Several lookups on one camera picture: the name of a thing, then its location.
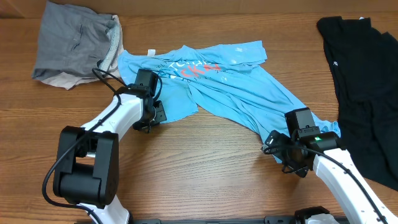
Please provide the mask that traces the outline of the light blue printed t-shirt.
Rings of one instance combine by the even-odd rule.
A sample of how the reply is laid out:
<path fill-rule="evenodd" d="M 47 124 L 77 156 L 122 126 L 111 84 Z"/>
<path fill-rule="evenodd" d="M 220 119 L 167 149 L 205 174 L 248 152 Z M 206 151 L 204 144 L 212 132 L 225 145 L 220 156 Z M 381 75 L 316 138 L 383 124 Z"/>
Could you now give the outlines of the light blue printed t-shirt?
<path fill-rule="evenodd" d="M 124 51 L 118 57 L 118 68 L 126 84 L 134 83 L 139 69 L 159 75 L 162 86 L 156 91 L 168 123 L 193 115 L 202 107 L 266 140 L 273 130 L 288 134 L 284 115 L 305 107 L 261 67 L 266 60 L 266 50 L 257 40 L 204 49 L 184 45 L 153 57 Z"/>

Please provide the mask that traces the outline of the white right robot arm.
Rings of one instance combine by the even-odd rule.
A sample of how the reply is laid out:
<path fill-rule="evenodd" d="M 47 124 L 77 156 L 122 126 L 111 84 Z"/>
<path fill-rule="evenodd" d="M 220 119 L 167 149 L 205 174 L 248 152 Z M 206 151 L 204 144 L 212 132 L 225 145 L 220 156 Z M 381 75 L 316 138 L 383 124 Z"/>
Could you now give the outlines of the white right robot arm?
<path fill-rule="evenodd" d="M 279 158 L 285 174 L 305 177 L 313 171 L 336 198 L 349 223 L 397 223 L 397 216 L 364 180 L 336 133 L 321 133 L 317 126 L 295 129 L 290 136 L 274 130 L 262 152 Z"/>

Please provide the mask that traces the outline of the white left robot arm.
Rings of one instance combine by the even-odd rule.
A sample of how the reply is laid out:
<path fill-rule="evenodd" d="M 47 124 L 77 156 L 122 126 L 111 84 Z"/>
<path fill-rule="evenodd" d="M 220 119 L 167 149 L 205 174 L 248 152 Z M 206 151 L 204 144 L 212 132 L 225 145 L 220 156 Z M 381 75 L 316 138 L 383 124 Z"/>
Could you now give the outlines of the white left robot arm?
<path fill-rule="evenodd" d="M 133 222 L 116 195 L 119 142 L 129 128 L 150 128 L 166 119 L 160 92 L 156 87 L 122 86 L 96 118 L 62 130 L 52 170 L 53 193 L 68 207 L 86 211 L 93 223 Z"/>

